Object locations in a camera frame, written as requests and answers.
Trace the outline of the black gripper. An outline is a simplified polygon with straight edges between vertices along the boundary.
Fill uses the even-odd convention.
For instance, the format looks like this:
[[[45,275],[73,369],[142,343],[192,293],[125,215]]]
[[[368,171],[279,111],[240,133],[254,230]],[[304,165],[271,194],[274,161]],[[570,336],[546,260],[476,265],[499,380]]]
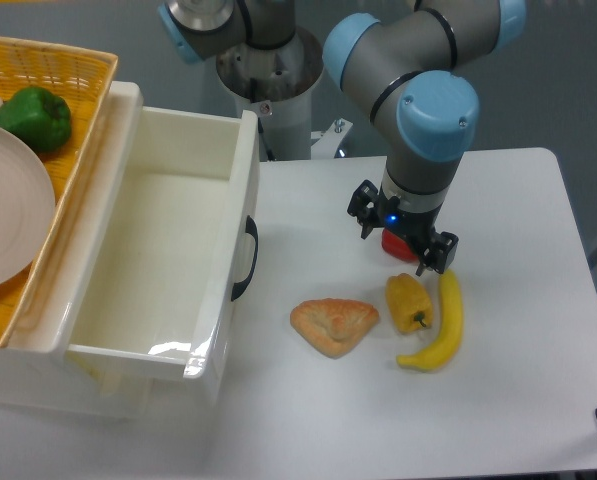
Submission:
[[[361,227],[362,239],[380,226],[404,240],[418,257],[417,276],[427,270],[444,274],[455,258],[459,237],[451,232],[434,230],[439,208],[411,213],[399,210],[397,200],[395,196],[388,198],[383,191],[378,193],[371,181],[364,180],[354,190],[347,214]]]

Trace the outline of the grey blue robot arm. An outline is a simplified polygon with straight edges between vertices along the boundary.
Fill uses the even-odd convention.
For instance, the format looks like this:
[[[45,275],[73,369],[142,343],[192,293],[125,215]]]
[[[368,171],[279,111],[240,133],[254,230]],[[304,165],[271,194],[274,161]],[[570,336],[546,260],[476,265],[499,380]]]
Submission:
[[[382,228],[403,240],[421,270],[446,271],[458,239],[435,221],[480,114],[474,88],[454,71],[518,38],[524,2],[418,1],[391,24],[355,13],[324,42],[297,25],[291,1],[165,1],[158,13],[186,62],[215,59],[263,136],[328,74],[390,149],[382,182],[362,183],[349,214],[364,234]]]

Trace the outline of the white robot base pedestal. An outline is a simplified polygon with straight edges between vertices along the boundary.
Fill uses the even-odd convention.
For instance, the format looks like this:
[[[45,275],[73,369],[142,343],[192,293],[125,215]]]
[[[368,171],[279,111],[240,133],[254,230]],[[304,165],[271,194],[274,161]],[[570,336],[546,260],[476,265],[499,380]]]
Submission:
[[[240,44],[217,56],[216,69],[237,112],[258,116],[263,158],[311,157],[312,93],[323,74],[322,47],[313,34],[297,27],[274,50]]]

